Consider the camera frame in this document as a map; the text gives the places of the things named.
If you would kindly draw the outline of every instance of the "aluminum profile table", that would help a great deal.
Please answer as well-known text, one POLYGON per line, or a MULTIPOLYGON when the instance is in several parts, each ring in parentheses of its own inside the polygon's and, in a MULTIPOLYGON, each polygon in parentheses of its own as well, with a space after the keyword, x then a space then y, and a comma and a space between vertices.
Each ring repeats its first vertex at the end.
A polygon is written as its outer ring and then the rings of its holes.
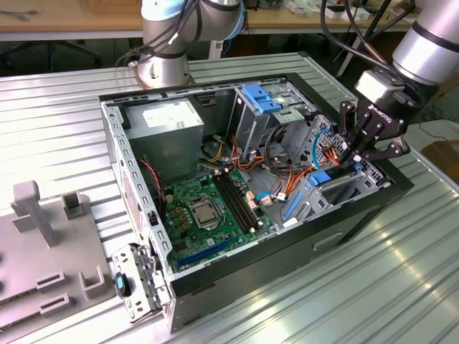
MULTIPOLYGON (((197 82, 298 72, 335 108, 353 97, 299 54, 190 67, 197 82)), ((45 201, 75 189, 90 197, 107 258, 133 242, 97 96, 139 88, 123 68, 0 80, 0 212, 11 184, 33 178, 45 201)), ((132 328, 114 297, 18 343, 456 343, 457 187, 416 152, 394 164, 416 186, 355 240, 173 335, 161 314, 132 328)))

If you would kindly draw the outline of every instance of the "green circuit board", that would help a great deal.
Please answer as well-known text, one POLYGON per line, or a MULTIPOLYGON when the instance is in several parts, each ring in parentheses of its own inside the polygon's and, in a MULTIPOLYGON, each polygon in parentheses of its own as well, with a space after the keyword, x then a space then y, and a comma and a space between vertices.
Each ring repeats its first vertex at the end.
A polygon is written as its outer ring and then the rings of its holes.
MULTIPOLYGON (((231 171, 227 176, 238 190, 238 196, 247 204, 248 200, 244 195, 249 188, 239 171, 231 171)), ((165 194, 167 204, 164 226, 173 247, 168 261, 175 272, 224 255, 225 252, 276 232, 270 218, 261 208, 252 211, 247 207, 259 225, 256 230, 240 228, 236 216, 225 203, 225 198, 215 186, 212 176, 171 184, 165 188, 165 194), (200 220, 205 224, 214 224, 214 228, 211 226, 211 229, 203 229, 200 220)))

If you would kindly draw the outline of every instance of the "ram slot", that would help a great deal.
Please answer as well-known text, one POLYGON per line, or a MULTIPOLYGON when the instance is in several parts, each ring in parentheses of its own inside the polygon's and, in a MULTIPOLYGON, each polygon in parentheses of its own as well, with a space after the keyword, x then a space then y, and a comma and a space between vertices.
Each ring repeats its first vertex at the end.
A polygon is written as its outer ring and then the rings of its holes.
POLYGON ((231 178, 228 175, 215 176, 213 180, 218 192, 220 192, 224 202, 228 205, 231 214, 236 218, 242 232, 248 233, 251 228, 258 228, 260 225, 249 210, 248 205, 237 192, 231 178))

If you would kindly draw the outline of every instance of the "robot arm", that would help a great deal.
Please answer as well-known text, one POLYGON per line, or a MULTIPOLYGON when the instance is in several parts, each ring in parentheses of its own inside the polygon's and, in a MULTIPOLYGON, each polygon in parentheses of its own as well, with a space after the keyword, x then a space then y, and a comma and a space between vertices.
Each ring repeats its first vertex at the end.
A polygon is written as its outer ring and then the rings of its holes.
POLYGON ((403 138, 408 124, 438 85, 459 68, 459 1, 416 0, 415 4, 422 12, 394 51, 395 70, 365 71, 356 84, 364 98, 357 104, 341 104, 339 130, 347 145, 343 166, 362 158, 372 161, 409 153, 403 138), (393 139, 386 149, 374 148, 385 139, 393 139))
POLYGON ((154 88, 188 83, 189 44, 231 39, 244 22, 241 0, 143 0, 141 13, 147 53, 138 62, 138 76, 154 88))
POLYGON ((459 68, 459 1, 417 0, 423 10, 394 52, 394 66, 410 79, 438 85, 459 68))

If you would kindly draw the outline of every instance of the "cpu socket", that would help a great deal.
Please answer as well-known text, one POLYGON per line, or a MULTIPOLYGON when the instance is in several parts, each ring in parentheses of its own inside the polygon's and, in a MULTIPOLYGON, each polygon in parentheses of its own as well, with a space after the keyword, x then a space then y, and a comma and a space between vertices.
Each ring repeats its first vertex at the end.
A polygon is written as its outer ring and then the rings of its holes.
POLYGON ((200 229, 211 231, 220 224, 220 215, 210 197, 201 197, 188 202, 188 207, 200 229))

